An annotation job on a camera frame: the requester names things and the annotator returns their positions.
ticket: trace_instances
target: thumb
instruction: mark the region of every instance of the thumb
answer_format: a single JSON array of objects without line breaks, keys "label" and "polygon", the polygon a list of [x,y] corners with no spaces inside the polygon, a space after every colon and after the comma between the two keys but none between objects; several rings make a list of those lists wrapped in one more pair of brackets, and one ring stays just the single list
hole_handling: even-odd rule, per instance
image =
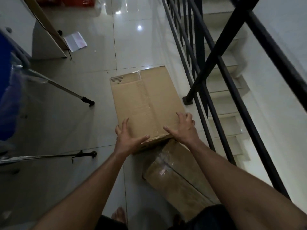
[{"label": "thumb", "polygon": [[172,136],[176,135],[176,131],[173,129],[170,129],[168,126],[164,126],[163,129],[168,132],[169,134],[171,134]]},{"label": "thumb", "polygon": [[139,138],[136,138],[136,142],[138,144],[143,143],[144,141],[148,140],[150,138],[150,135],[141,136]]}]

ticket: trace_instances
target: person's left hand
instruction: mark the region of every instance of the person's left hand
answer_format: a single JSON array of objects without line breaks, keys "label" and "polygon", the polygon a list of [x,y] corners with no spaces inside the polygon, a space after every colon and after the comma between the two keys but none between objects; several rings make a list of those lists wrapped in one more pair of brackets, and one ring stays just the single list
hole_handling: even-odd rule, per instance
[{"label": "person's left hand", "polygon": [[129,156],[138,149],[140,143],[145,142],[150,138],[149,135],[145,135],[139,138],[132,138],[128,132],[127,122],[129,118],[126,118],[122,122],[122,129],[117,125],[115,132],[117,134],[117,141],[115,144],[114,153],[122,155],[124,157]]}]

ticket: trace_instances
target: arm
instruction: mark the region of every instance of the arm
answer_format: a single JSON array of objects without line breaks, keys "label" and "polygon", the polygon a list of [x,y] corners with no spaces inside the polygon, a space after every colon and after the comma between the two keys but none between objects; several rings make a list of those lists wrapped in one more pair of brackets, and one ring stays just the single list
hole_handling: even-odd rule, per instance
[{"label": "arm", "polygon": [[119,170],[127,156],[137,150],[150,136],[131,138],[128,119],[115,131],[117,141],[110,157],[77,189],[48,211],[33,230],[94,229],[111,193]]},{"label": "arm", "polygon": [[199,139],[190,113],[177,115],[179,129],[164,129],[191,151],[238,229],[307,229],[304,212],[274,188],[208,148]]}]

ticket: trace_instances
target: hand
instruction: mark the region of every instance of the hand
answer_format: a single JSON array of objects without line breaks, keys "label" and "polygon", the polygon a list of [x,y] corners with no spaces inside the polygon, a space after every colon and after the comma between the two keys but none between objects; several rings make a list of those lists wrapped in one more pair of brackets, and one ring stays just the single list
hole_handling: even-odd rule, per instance
[{"label": "hand", "polygon": [[115,144],[114,153],[122,155],[124,157],[127,157],[133,152],[135,152],[138,149],[140,143],[143,143],[150,138],[149,135],[145,135],[139,138],[132,138],[128,132],[128,120],[129,118],[126,118],[122,122],[121,130],[118,125],[115,128],[117,140]]},{"label": "hand", "polygon": [[195,121],[192,120],[192,115],[190,113],[176,112],[179,117],[179,127],[178,130],[173,130],[164,126],[163,129],[171,134],[177,141],[184,144],[188,148],[191,145],[200,141],[196,128]]}]

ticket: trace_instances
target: forearm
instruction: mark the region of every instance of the forearm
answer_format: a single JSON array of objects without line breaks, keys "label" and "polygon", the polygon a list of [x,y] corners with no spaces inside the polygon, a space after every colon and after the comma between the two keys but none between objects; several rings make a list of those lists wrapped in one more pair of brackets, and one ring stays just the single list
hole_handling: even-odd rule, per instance
[{"label": "forearm", "polygon": [[125,157],[111,156],[77,189],[48,211],[33,228],[94,229]]},{"label": "forearm", "polygon": [[239,229],[251,229],[252,222],[254,227],[268,229],[300,229],[307,224],[305,213],[271,186],[232,165],[201,141],[188,147]]}]

